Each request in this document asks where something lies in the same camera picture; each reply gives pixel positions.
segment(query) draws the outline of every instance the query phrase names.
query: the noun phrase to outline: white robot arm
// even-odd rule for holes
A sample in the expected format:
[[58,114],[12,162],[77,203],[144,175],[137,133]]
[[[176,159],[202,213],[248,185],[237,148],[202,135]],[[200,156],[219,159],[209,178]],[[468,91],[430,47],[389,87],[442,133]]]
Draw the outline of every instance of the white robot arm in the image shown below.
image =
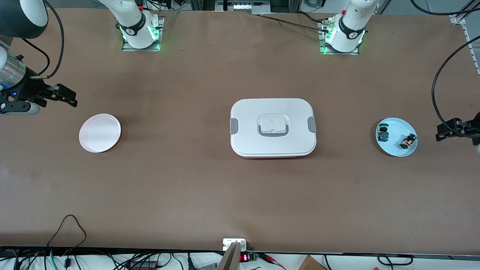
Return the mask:
[[325,42],[340,52],[350,52],[359,44],[365,26],[379,0],[351,0],[347,10],[333,17],[333,26]]
[[159,39],[158,15],[140,11],[134,0],[99,0],[119,22],[123,38],[135,49],[144,49]]

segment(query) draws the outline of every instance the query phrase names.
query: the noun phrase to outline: silver metal cylinder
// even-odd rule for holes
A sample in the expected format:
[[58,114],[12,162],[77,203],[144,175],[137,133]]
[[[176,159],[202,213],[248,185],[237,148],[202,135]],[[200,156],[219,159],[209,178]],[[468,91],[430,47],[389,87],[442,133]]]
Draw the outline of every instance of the silver metal cylinder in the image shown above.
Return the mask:
[[26,67],[9,51],[6,51],[6,53],[6,62],[0,70],[0,84],[3,88],[10,88],[23,79]]

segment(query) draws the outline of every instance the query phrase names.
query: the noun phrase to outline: white plate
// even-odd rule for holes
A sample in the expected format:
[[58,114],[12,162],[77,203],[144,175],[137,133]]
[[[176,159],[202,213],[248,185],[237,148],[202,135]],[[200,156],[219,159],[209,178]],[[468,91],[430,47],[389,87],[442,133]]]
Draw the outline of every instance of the white plate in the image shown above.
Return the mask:
[[82,147],[92,153],[105,152],[119,140],[120,122],[115,116],[102,113],[90,117],[82,125],[78,139]]
[[[381,142],[378,140],[377,135],[378,131],[380,130],[380,124],[386,123],[388,124],[388,141],[386,142]],[[408,149],[403,149],[400,147],[400,143],[410,134],[414,134],[415,136],[417,133],[413,129],[413,127],[407,123],[405,120],[402,120],[400,118],[387,118],[382,120],[376,130],[375,130],[375,140],[377,141],[378,145],[380,146],[383,151],[387,152],[387,154],[390,154],[395,157],[406,157],[413,153],[415,149],[417,149],[417,145],[419,142],[419,139],[417,139],[413,142],[412,146]]]

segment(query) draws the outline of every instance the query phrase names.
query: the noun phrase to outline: white storage box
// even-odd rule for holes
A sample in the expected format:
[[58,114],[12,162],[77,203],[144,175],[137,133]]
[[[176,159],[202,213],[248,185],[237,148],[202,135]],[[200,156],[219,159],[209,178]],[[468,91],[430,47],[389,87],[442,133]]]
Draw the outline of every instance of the white storage box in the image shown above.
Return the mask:
[[316,132],[313,109],[300,98],[242,99],[230,113],[230,142],[244,158],[308,155]]

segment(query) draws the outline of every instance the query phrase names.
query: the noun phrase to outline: brown table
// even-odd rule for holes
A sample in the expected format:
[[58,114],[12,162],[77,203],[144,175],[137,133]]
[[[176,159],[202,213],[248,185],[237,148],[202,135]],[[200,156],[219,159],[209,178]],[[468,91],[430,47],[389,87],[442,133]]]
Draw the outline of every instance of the brown table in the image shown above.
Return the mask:
[[[65,55],[49,82],[76,91],[78,108],[49,102],[35,116],[0,118],[1,245],[45,245],[71,213],[88,232],[84,246],[219,249],[224,237],[244,237],[269,251],[480,255],[480,156],[469,139],[434,137],[432,79],[465,42],[448,18],[375,16],[361,55],[329,56],[314,31],[242,12],[180,12],[162,50],[144,53],[120,51],[108,10],[59,13]],[[56,61],[53,16],[34,43]],[[21,40],[11,51],[43,68]],[[438,82],[444,117],[472,119],[478,85],[463,50]],[[231,106],[271,97],[311,103],[312,154],[233,152]],[[98,113],[117,116],[123,134],[92,154],[78,131]],[[378,148],[372,134],[387,117],[415,127],[413,155]],[[69,221],[52,244],[81,237]]]

